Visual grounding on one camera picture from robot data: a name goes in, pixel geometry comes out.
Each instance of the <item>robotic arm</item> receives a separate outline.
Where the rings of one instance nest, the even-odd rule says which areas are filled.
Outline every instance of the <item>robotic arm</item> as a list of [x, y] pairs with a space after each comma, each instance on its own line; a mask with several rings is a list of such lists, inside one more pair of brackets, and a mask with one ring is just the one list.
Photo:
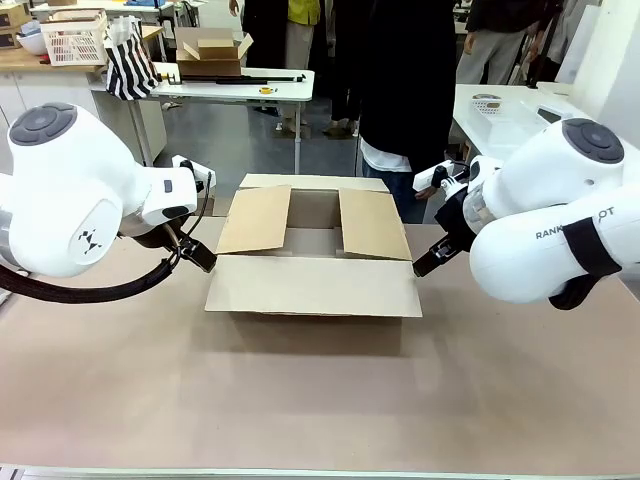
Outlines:
[[216, 257], [181, 227], [215, 173], [183, 157], [174, 168], [145, 168], [86, 110], [49, 103], [11, 126], [13, 175], [0, 175], [0, 255], [33, 273], [78, 275], [100, 261], [116, 237], [171, 252], [129, 284], [71, 289], [25, 279], [2, 267], [0, 287], [42, 300], [93, 303], [135, 295], [164, 280], [181, 258], [211, 271]]
[[625, 178], [638, 161], [637, 150], [585, 119], [550, 125], [506, 162], [476, 157], [468, 184], [442, 180], [436, 219], [448, 235], [414, 270], [424, 276], [469, 251], [492, 297], [575, 308], [601, 278], [640, 262], [640, 189]]

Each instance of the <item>black and white striped bag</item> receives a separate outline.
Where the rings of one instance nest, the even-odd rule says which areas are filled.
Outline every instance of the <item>black and white striped bag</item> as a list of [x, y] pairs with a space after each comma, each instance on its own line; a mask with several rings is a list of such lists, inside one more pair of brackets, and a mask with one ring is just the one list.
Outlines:
[[121, 100], [146, 98], [158, 86], [158, 74], [142, 46], [140, 21], [119, 17], [107, 29], [107, 92]]

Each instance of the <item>white bowl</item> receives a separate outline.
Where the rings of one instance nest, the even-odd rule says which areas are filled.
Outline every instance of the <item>white bowl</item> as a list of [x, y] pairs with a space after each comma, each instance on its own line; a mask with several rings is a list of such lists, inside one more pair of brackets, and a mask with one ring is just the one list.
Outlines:
[[44, 55], [47, 53], [47, 46], [44, 43], [42, 32], [29, 35], [28, 37], [18, 36], [18, 41], [20, 45], [32, 55]]

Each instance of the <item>yellow shirt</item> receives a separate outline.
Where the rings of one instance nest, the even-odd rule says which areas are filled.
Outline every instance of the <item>yellow shirt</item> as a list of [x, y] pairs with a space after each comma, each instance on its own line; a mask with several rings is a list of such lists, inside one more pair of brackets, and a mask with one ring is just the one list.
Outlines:
[[316, 25], [320, 21], [320, 0], [289, 0], [289, 20]]

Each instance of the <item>open cardboard box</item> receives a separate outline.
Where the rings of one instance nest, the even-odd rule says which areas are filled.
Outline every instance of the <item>open cardboard box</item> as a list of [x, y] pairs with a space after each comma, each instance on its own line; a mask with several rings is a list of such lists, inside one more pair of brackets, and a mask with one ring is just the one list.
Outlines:
[[253, 44], [247, 35], [236, 46], [229, 28], [178, 27], [175, 36], [181, 77], [241, 75], [241, 60]]
[[378, 179], [249, 174], [216, 253], [207, 311], [422, 316], [404, 227]]

